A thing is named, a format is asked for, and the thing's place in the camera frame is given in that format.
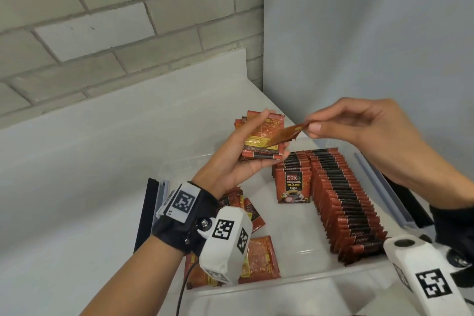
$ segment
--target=coffee cup illustration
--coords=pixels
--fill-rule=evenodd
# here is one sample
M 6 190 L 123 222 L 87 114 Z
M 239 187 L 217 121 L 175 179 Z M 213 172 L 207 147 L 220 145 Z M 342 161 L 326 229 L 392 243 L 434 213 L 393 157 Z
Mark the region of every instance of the coffee cup illustration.
M 283 200 L 286 203 L 293 202 L 294 200 L 300 199 L 301 191 L 299 190 L 288 190 L 286 193 L 283 194 Z

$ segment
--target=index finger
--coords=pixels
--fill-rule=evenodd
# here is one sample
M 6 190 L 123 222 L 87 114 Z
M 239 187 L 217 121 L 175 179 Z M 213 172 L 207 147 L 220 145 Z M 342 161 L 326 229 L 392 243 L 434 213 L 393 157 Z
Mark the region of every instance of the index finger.
M 247 119 L 245 124 L 243 124 L 240 128 L 234 131 L 236 138 L 238 138 L 241 142 L 244 142 L 246 138 L 251 133 L 253 133 L 256 128 L 258 128 L 264 123 L 269 113 L 269 110 L 265 109 L 258 116 L 253 117 L 251 119 Z
M 342 113 L 361 114 L 374 105 L 374 100 L 342 97 L 334 104 L 305 117 L 305 120 L 326 121 Z

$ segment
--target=person's right hand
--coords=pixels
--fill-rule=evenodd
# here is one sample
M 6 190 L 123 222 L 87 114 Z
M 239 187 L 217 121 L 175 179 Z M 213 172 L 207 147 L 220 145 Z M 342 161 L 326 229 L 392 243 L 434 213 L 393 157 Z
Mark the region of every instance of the person's right hand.
M 314 120 L 308 126 L 310 137 L 348 141 L 388 178 L 415 191 L 416 185 L 455 171 L 392 99 L 344 97 L 306 120 Z

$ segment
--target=person's right arm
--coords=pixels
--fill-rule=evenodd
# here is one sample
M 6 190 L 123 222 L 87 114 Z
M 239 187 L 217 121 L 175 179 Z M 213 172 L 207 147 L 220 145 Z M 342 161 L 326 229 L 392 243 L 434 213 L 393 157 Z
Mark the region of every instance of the person's right arm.
M 392 181 L 439 209 L 474 206 L 474 183 L 422 139 L 392 99 L 342 98 L 306 117 L 312 138 L 348 141 Z

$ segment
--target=person's left arm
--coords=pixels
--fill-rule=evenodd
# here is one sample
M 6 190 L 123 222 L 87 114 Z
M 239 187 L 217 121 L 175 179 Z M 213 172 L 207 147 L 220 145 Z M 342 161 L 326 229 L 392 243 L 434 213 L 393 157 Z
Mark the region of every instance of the person's left arm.
M 262 168 L 279 160 L 239 161 L 244 142 L 268 117 L 265 109 L 256 118 L 235 130 L 193 178 L 193 183 L 216 199 L 244 182 Z M 155 236 L 150 236 L 136 253 L 105 284 L 81 316 L 155 316 L 184 253 Z

